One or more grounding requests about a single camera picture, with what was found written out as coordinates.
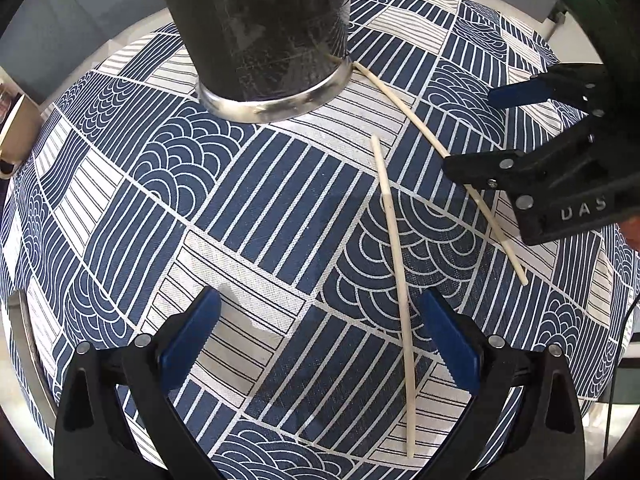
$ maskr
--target metal strip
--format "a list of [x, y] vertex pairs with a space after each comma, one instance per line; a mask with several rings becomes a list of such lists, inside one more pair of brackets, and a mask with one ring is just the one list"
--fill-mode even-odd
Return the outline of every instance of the metal strip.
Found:
[[42, 368], [40, 353], [33, 336], [33, 326], [31, 326], [31, 316], [25, 291], [16, 290], [9, 296], [7, 306], [15, 347], [20, 357], [20, 364], [22, 365], [27, 386], [42, 416], [42, 420], [47, 426], [55, 429], [58, 406]]

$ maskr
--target black cable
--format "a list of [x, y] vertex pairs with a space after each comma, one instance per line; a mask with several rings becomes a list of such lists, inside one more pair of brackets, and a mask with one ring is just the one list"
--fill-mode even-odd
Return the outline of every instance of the black cable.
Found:
[[616, 348], [616, 357], [613, 359], [613, 375], [611, 376], [611, 388], [609, 389], [609, 407], [607, 409], [607, 429], [604, 432], [604, 448], [602, 450], [602, 459], [607, 457], [607, 448], [609, 447], [609, 428], [611, 426], [611, 409], [613, 408], [613, 392], [616, 389], [616, 374], [618, 373], [618, 362], [620, 361], [620, 352], [622, 352], [622, 340], [625, 337], [626, 322], [629, 321], [631, 313], [636, 307], [636, 303], [640, 300], [640, 294], [636, 295], [634, 302], [626, 311], [625, 319], [622, 320], [620, 327], [620, 337], [618, 338], [618, 348]]

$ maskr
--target wooden stick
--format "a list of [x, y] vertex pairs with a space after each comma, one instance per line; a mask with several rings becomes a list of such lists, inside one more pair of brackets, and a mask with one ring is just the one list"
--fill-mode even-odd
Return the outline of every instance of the wooden stick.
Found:
[[404, 263], [402, 262], [402, 249], [400, 247], [398, 224], [396, 223], [394, 200], [391, 196], [389, 179], [386, 176], [385, 159], [382, 157], [380, 140], [375, 135], [371, 136], [371, 147], [380, 180], [380, 193], [385, 207], [386, 228], [389, 231], [396, 289], [398, 290], [402, 354], [404, 355], [404, 390], [406, 392], [406, 455], [409, 458], [413, 458], [415, 452], [415, 362], [414, 338], [411, 332], [411, 316], [409, 314], [409, 295], [406, 278], [404, 277]]
[[[438, 140], [438, 138], [435, 135], [433, 135], [433, 133], [431, 133], [430, 129], [427, 128], [426, 124], [424, 124], [418, 118], [418, 116], [414, 114], [411, 108], [409, 108], [404, 103], [404, 101], [402, 101], [391, 90], [391, 88], [385, 85], [382, 81], [380, 81], [380, 79], [377, 78], [375, 74], [371, 73], [370, 70], [363, 67], [357, 61], [353, 62], [353, 66], [356, 67], [360, 72], [362, 72], [362, 74], [365, 75], [367, 79], [369, 79], [369, 81], [371, 81], [375, 86], [377, 86], [378, 89], [384, 95], [386, 95], [389, 98], [389, 100], [393, 104], [395, 104], [403, 114], [409, 117], [409, 120], [413, 124], [415, 124], [415, 126], [421, 131], [424, 137], [426, 137], [426, 139], [431, 143], [433, 148], [440, 154], [442, 158], [445, 158], [446, 156], [450, 155], [450, 153], [442, 145], [442, 143]], [[476, 205], [478, 206], [478, 208], [486, 218], [487, 222], [489, 222], [491, 229], [494, 230], [495, 236], [498, 238], [498, 241], [500, 242], [500, 245], [502, 246], [504, 253], [507, 255], [509, 261], [511, 262], [511, 265], [513, 266], [513, 269], [516, 271], [516, 274], [518, 275], [520, 282], [524, 286], [529, 285], [529, 280], [527, 279], [527, 275], [525, 274], [524, 269], [522, 268], [522, 265], [520, 264], [520, 261], [516, 256], [516, 253], [513, 252], [513, 248], [511, 247], [510, 241], [507, 239], [506, 235], [504, 234], [504, 231], [500, 227], [500, 224], [498, 224], [498, 221], [495, 219], [494, 214], [491, 212], [491, 210], [489, 209], [487, 204], [484, 202], [484, 200], [482, 200], [482, 197], [480, 196], [480, 194], [473, 187], [465, 184], [465, 189], [466, 189], [466, 192], [469, 193], [469, 196], [474, 200], [474, 202], [476, 202]]]

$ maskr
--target blue and white fabric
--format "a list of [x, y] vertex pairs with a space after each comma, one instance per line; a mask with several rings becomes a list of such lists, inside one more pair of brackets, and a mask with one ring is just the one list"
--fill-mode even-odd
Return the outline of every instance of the blue and white fabric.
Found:
[[[489, 88], [557, 60], [535, 31], [469, 0], [351, 0], [349, 48], [452, 153], [530, 151], [581, 117], [557, 102], [488, 106]], [[225, 476], [413, 476], [469, 396], [414, 310], [418, 444], [405, 456], [398, 302], [371, 134], [392, 181], [412, 301], [437, 286], [486, 334], [518, 348], [559, 344], [582, 408], [599, 396], [640, 289], [640, 258], [616, 226], [528, 248], [506, 197], [484, 192], [516, 238], [522, 287], [437, 153], [362, 76], [312, 113], [259, 126], [207, 113], [195, 84], [173, 24], [144, 36], [54, 103], [12, 181], [2, 314], [25, 289], [55, 396], [79, 342], [122, 346], [153, 333], [208, 284], [222, 318], [171, 398]], [[159, 463], [129, 392], [118, 392], [143, 454]], [[498, 452], [519, 394], [481, 463]]]

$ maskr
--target black cylinder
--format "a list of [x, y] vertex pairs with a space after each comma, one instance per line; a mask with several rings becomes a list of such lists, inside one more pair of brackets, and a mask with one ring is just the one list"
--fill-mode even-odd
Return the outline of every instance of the black cylinder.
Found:
[[293, 96], [330, 78], [347, 56], [349, 1], [166, 0], [200, 84], [236, 102]]

